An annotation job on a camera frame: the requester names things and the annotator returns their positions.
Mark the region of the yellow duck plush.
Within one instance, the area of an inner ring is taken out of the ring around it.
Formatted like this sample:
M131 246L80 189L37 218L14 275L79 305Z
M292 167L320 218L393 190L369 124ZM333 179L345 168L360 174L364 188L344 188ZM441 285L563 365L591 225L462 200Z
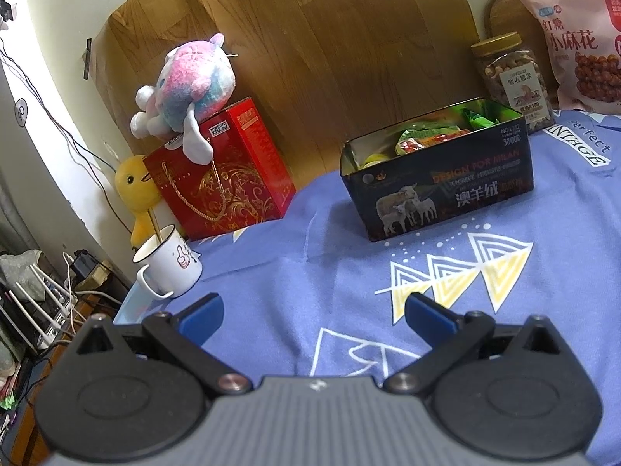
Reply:
M138 249L155 233L154 208L162 199L158 186L146 168L143 155L133 155L118 166L115 187L120 199L134 216L130 246Z

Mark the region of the pink blue plush toy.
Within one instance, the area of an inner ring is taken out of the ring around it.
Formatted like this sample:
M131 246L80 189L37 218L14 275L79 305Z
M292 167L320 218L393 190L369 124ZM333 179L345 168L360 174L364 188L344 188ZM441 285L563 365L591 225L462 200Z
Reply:
M200 123L221 111L236 87L224 41L224 35L217 33L167 53L155 84L137 90L139 111L130 119L135 138L175 134L189 161L210 164L214 148L201 135Z

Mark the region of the white wifi router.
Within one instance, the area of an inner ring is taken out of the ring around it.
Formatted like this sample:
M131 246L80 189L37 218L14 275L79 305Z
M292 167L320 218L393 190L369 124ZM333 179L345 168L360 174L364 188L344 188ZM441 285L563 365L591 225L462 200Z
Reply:
M26 254L1 258L1 319L31 351L71 336L76 299Z

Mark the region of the pink twist snack bag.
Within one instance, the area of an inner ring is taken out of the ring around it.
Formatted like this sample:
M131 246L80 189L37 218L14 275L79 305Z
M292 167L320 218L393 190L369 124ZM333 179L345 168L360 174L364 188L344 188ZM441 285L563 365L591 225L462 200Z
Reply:
M520 0L538 20L562 110L620 114L620 1Z

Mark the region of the red gift box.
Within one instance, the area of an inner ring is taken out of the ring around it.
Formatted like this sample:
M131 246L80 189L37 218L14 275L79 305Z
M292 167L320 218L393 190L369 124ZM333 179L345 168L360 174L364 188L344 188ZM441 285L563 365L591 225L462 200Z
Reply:
M214 148L210 164L165 146L144 159L186 236L201 240L282 218L296 189L253 99L228 105L200 132Z

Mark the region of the green snack packet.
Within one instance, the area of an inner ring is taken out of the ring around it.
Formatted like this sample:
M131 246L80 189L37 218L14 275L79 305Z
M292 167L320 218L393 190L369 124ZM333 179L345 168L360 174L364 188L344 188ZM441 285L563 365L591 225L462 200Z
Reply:
M396 143L395 152L397 156L412 154L415 151L423 150L423 148L443 143L467 133L467 129L460 129L454 124L415 123L402 132Z

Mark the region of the blue printed tablecloth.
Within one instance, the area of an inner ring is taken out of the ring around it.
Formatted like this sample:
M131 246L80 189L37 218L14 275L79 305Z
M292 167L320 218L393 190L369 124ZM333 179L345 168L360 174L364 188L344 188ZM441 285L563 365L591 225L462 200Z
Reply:
M501 323L542 313L603 401L590 460L618 464L620 120L562 111L531 149L530 193L382 242L367 238L340 176L322 176L284 218L197 242L203 273L185 295L158 301L134 286L116 320L215 292L224 321L206 350L247 377L382 381L426 352L403 317L412 291Z

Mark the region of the wooden board backdrop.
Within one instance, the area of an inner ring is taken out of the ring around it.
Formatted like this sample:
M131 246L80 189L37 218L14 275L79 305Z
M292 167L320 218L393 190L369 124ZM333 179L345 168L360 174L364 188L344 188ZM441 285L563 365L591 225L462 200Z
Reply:
M484 92L467 0L126 0L90 56L118 128L171 49L216 33L297 186L336 169L346 140Z

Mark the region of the black snack box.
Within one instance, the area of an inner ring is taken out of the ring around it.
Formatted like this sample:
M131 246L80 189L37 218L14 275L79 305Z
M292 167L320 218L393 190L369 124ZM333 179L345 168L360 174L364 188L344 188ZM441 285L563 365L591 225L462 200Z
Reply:
M454 124L466 135L397 156L415 123ZM462 101L346 141L340 176L373 241L527 193L531 147L519 111L484 98Z

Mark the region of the round wooden board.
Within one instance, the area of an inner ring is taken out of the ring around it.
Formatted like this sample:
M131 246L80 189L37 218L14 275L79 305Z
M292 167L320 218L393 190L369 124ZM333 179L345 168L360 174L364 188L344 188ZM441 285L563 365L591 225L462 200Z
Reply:
M532 47L545 44L538 20L520 0L488 0L483 18L487 38L515 31L524 43Z

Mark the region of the white enamel mug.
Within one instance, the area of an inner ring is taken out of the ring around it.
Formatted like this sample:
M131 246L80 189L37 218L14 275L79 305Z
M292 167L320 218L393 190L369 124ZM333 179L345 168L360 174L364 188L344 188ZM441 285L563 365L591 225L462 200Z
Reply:
M136 278L155 300L178 298L199 281L203 266L175 225L161 228L159 235L149 237L136 251Z

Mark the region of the nut jar yellow lid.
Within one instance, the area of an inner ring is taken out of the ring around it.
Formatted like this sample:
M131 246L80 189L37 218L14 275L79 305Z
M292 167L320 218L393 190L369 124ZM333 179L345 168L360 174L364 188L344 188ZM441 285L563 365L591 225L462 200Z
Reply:
M491 98L519 111L529 132L555 123L536 56L517 31L479 41L470 51Z

